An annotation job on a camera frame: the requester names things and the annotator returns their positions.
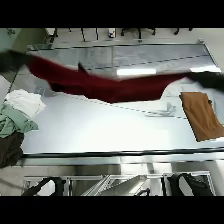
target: table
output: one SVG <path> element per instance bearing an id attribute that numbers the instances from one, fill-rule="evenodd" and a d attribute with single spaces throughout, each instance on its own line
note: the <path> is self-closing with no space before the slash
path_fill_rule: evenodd
<path id="1" fill-rule="evenodd" d="M 28 49 L 31 54 L 66 66 L 81 62 L 88 71 L 110 78 L 117 78 L 117 70 L 123 68 L 153 68 L 160 73 L 216 65 L 202 40 L 189 44 L 169 42 L 154 39 L 141 43 L 65 43 L 33 45 Z M 217 158 L 213 153 L 224 157 L 224 141 L 196 142 L 187 119 L 146 116 L 131 108 L 133 105 L 54 93 L 47 82 L 25 69 L 18 72 L 10 91 L 17 88 L 41 94 L 47 105 L 34 120 L 40 130 L 27 133 L 22 144 L 25 157 L 35 158 L 42 165 L 42 158 L 60 165 L 198 161 Z M 140 107 L 158 103 L 160 107 L 160 102 L 143 102 Z"/>

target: folded brown cloth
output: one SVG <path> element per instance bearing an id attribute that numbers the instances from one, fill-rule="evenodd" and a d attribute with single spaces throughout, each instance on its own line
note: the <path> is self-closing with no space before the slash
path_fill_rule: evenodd
<path id="1" fill-rule="evenodd" d="M 16 131 L 5 138 L 0 138 L 0 168 L 16 165 L 23 155 L 20 148 L 23 139 L 24 134 Z"/>
<path id="2" fill-rule="evenodd" d="M 198 142 L 224 137 L 224 127 L 218 121 L 207 94 L 184 92 L 180 98 Z"/>

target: black cloth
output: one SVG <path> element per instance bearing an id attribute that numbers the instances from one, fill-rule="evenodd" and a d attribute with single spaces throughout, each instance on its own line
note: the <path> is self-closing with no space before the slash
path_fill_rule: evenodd
<path id="1" fill-rule="evenodd" d="M 5 138 L 0 138 L 0 168 L 16 165 L 23 155 L 20 148 L 23 140 L 24 134 L 16 131 Z"/>

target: garment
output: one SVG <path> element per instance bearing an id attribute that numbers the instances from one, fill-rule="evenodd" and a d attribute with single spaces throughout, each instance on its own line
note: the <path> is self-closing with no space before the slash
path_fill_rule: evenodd
<path id="1" fill-rule="evenodd" d="M 23 151 L 20 148 L 24 134 L 13 132 L 11 135 L 0 138 L 0 168 L 14 166 L 22 157 Z"/>
<path id="2" fill-rule="evenodd" d="M 41 101 L 39 94 L 28 93 L 25 90 L 14 90 L 5 97 L 5 104 L 22 112 L 28 119 L 33 119 L 44 108 L 45 104 Z"/>
<path id="3" fill-rule="evenodd" d="M 128 80 L 110 80 L 72 70 L 52 61 L 33 57 L 27 65 L 33 75 L 48 81 L 52 90 L 68 94 L 85 95 L 109 103 L 157 100 L 171 82 L 188 74 L 156 75 Z"/>
<path id="4" fill-rule="evenodd" d="M 219 123 L 207 94 L 185 92 L 180 97 L 198 142 L 224 137 L 224 127 Z"/>
<path id="5" fill-rule="evenodd" d="M 28 120 L 19 110 L 13 109 L 10 105 L 0 106 L 0 137 L 5 138 L 14 131 L 26 133 L 31 130 L 38 130 L 35 122 Z"/>

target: dark brown cloth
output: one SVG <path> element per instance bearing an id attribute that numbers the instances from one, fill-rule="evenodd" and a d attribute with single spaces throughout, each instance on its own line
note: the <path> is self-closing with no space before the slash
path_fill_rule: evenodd
<path id="1" fill-rule="evenodd" d="M 198 142 L 224 137 L 224 127 L 218 121 L 207 94 L 184 92 L 180 98 Z"/>
<path id="2" fill-rule="evenodd" d="M 5 138 L 0 138 L 0 168 L 16 165 L 23 155 L 20 148 L 23 139 L 24 134 L 19 132 L 13 132 Z"/>

